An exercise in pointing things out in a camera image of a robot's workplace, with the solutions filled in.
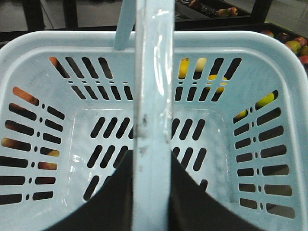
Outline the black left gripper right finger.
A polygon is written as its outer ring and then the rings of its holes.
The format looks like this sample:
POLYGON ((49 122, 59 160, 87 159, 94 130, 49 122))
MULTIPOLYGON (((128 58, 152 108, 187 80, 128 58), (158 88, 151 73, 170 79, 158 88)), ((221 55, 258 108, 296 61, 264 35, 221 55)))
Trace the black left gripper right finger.
POLYGON ((231 212, 195 183, 171 153, 169 229, 171 231, 260 231, 231 212))

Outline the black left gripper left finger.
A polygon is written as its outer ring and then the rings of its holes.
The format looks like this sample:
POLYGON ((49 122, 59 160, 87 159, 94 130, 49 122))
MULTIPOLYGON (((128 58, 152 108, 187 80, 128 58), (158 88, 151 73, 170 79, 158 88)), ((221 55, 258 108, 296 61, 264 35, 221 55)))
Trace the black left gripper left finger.
POLYGON ((132 150, 125 152, 113 175, 75 212, 51 231, 129 231, 132 217, 132 150))

